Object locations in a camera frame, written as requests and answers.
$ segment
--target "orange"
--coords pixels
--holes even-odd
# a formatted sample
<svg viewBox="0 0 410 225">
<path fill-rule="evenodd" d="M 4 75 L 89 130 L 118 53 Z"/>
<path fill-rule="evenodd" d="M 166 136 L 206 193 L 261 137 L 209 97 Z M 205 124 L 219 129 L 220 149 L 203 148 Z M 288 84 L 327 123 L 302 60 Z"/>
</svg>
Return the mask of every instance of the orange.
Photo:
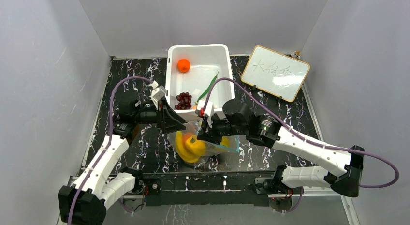
<svg viewBox="0 0 410 225">
<path fill-rule="evenodd" d="M 178 70 L 179 70 L 181 73 L 186 73 L 186 72 L 188 72 L 188 70 L 190 69 L 191 64 L 190 64 L 190 62 L 189 62 L 187 59 L 180 59 L 180 60 L 178 61 L 177 66 L 178 66 Z"/>
</svg>

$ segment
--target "black marble surface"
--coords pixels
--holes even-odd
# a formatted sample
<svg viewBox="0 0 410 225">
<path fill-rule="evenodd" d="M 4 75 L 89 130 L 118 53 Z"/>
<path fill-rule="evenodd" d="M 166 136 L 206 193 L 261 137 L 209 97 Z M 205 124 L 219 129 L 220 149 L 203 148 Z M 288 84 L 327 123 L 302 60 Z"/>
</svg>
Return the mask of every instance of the black marble surface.
<svg viewBox="0 0 410 225">
<path fill-rule="evenodd" d="M 248 59 L 249 56 L 232 56 L 231 64 L 234 80 L 245 87 L 247 91 L 250 91 L 251 86 L 243 84 L 240 80 L 240 76 L 245 69 Z M 94 157 L 107 133 L 108 103 L 115 84 L 128 76 L 138 75 L 155 79 L 160 85 L 165 86 L 165 72 L 166 58 L 112 61 L 86 165 L 88 165 Z M 150 87 L 142 80 L 125 82 L 118 88 L 116 98 L 121 97 L 121 94 L 127 91 L 134 91 L 142 101 L 149 100 Z M 260 90 L 253 91 L 252 95 L 264 106 L 279 115 L 287 124 L 292 125 L 296 130 L 317 138 L 302 89 L 298 92 L 295 101 L 292 103 L 278 100 L 277 97 Z M 258 107 L 236 86 L 235 96 L 247 103 L 257 114 L 265 114 L 263 109 Z M 135 138 L 128 151 L 120 158 L 113 173 L 117 173 L 125 166 L 139 169 L 143 172 L 251 171 L 275 170 L 278 165 L 293 167 L 312 166 L 312 163 L 309 161 L 305 161 L 293 154 L 257 147 L 250 144 L 244 138 L 241 138 L 239 153 L 223 153 L 218 156 L 212 156 L 206 165 L 200 169 L 194 169 L 184 164 L 173 147 L 168 143 L 166 135 L 160 134 L 155 125 L 140 125 L 140 129 L 141 132 L 139 136 Z"/>
</svg>

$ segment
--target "yellow bell pepper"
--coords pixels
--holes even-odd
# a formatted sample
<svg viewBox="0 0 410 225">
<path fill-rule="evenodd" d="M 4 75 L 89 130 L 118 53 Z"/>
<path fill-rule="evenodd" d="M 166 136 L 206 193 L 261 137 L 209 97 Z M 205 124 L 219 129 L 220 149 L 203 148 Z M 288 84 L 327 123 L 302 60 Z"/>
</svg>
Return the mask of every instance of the yellow bell pepper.
<svg viewBox="0 0 410 225">
<path fill-rule="evenodd" d="M 185 142 L 185 147 L 197 157 L 201 157 L 206 152 L 206 144 L 202 140 L 197 140 L 196 135 L 192 135 Z"/>
<path fill-rule="evenodd" d="M 199 161 L 200 156 L 194 155 L 192 152 L 188 151 L 182 142 L 182 132 L 178 131 L 175 137 L 175 151 L 186 163 L 195 163 Z"/>
</svg>

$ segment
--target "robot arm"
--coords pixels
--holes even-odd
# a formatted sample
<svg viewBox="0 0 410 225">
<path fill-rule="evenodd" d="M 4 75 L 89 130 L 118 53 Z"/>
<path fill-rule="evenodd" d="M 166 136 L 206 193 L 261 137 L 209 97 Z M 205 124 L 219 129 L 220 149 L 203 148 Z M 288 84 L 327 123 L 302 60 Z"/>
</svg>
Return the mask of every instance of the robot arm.
<svg viewBox="0 0 410 225">
<path fill-rule="evenodd" d="M 109 183 L 106 184 L 106 181 L 119 158 L 126 152 L 139 132 L 138 124 L 156 123 L 158 129 L 164 134 L 185 130 L 183 124 L 186 121 L 170 108 L 165 94 L 166 90 L 158 87 L 152 91 L 152 102 L 143 104 L 133 99 L 123 99 L 119 102 L 111 146 L 106 148 L 109 140 L 106 136 L 88 168 L 72 186 L 63 186 L 59 191 L 62 221 L 68 220 L 73 195 L 90 170 L 92 174 L 86 179 L 74 207 L 73 221 L 76 224 L 88 224 L 90 221 L 102 224 L 106 210 L 124 194 L 142 191 L 144 185 L 140 182 L 143 176 L 136 170 L 125 168 Z M 222 110 L 226 118 L 223 119 L 213 113 L 213 106 L 208 106 L 206 111 L 203 107 L 204 101 L 201 100 L 196 110 L 196 113 L 203 118 L 198 139 L 219 144 L 223 136 L 245 135 L 246 139 L 255 145 L 290 152 L 319 165 L 312 167 L 278 166 L 273 177 L 255 179 L 253 187 L 257 194 L 285 192 L 300 186 L 319 186 L 330 187 L 345 196 L 358 196 L 363 169 L 362 156 L 313 146 L 294 137 L 273 117 L 254 115 L 245 103 L 236 99 L 224 104 Z M 358 146 L 352 149 L 363 150 Z M 105 153 L 95 168 L 90 169 L 104 150 Z"/>
<path fill-rule="evenodd" d="M 325 149 L 329 144 L 298 132 L 305 139 L 301 140 L 290 132 L 291 128 L 283 127 L 271 116 L 255 115 L 248 105 L 238 99 L 231 99 L 223 105 L 224 119 L 213 113 L 211 106 L 207 106 L 207 111 L 204 111 L 204 105 L 200 101 L 196 111 L 203 117 L 199 140 L 219 144 L 223 136 L 245 135 L 246 140 L 255 145 L 290 152 L 318 165 L 279 166 L 276 177 L 273 180 L 265 179 L 266 184 L 259 187 L 261 194 L 307 186 L 331 188 L 348 197 L 358 196 L 363 169 L 362 155 Z M 322 144 L 323 148 L 308 143 L 308 140 Z M 352 149 L 364 151 L 359 146 Z"/>
</svg>

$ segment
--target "plastic bag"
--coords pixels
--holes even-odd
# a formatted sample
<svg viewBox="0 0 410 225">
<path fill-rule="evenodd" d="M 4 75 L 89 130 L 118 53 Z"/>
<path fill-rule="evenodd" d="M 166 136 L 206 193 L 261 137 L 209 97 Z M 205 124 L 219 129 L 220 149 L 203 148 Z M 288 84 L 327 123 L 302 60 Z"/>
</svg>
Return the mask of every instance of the plastic bag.
<svg viewBox="0 0 410 225">
<path fill-rule="evenodd" d="M 239 152 L 239 137 L 224 136 L 220 144 L 212 144 L 198 140 L 201 124 L 197 121 L 188 122 L 184 131 L 168 134 L 168 141 L 178 155 L 189 164 L 203 161 L 203 156 L 218 155 L 223 152 Z"/>
</svg>

